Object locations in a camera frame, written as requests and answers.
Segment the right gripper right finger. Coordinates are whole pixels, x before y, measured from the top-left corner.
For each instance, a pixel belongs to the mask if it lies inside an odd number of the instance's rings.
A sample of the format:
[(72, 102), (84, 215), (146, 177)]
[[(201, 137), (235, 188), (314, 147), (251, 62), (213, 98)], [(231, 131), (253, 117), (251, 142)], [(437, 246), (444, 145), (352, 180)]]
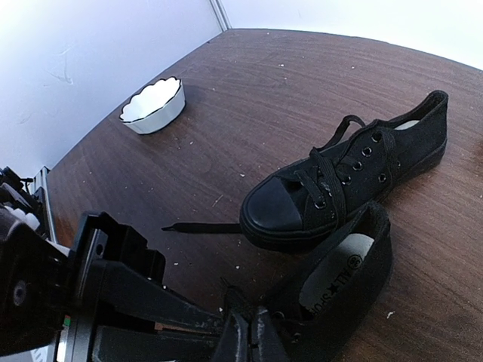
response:
[(269, 312), (257, 307), (250, 326), (251, 361), (289, 362), (288, 353), (279, 338)]

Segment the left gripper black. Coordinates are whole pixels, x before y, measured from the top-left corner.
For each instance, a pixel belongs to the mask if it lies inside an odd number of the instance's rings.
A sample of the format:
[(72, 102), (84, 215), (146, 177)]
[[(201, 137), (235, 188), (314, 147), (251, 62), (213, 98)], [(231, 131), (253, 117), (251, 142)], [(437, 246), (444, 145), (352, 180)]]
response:
[(166, 260), (107, 213), (85, 213), (69, 255), (75, 270), (61, 361), (208, 361), (221, 317), (163, 283)]

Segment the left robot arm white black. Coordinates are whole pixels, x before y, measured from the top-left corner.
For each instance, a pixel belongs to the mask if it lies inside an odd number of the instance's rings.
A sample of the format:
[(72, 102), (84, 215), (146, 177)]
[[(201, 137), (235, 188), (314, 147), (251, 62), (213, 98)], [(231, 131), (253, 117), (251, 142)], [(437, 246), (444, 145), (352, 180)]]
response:
[(49, 361), (208, 361), (222, 321), (163, 284), (165, 257), (107, 213), (53, 242), (47, 192), (1, 171), (1, 354)]

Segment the black canvas shoe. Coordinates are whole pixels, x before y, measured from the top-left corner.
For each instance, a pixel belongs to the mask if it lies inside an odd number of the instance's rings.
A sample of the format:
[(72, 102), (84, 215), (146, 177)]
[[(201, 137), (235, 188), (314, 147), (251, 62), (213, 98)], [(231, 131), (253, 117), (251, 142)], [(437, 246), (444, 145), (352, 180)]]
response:
[(280, 252), (307, 250), (363, 206), (432, 169), (448, 141), (449, 96), (434, 90), (414, 109), (366, 124), (347, 115), (309, 156), (268, 175), (243, 200), (237, 223), (178, 222), (166, 232), (242, 234)]
[[(269, 290), (260, 305), (228, 286), (225, 323), (235, 311), (251, 326), (256, 308), (264, 307), (291, 361), (331, 361), (377, 299), (391, 267), (389, 216), (369, 202)], [(251, 352), (250, 327), (248, 341)]]

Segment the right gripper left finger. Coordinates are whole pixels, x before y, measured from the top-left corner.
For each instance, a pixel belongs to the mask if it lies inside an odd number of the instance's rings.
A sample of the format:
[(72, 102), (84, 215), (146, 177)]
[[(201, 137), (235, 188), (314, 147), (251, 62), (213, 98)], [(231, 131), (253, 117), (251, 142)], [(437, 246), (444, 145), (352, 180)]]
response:
[(249, 326), (250, 323), (238, 312), (230, 311), (211, 362), (249, 361)]

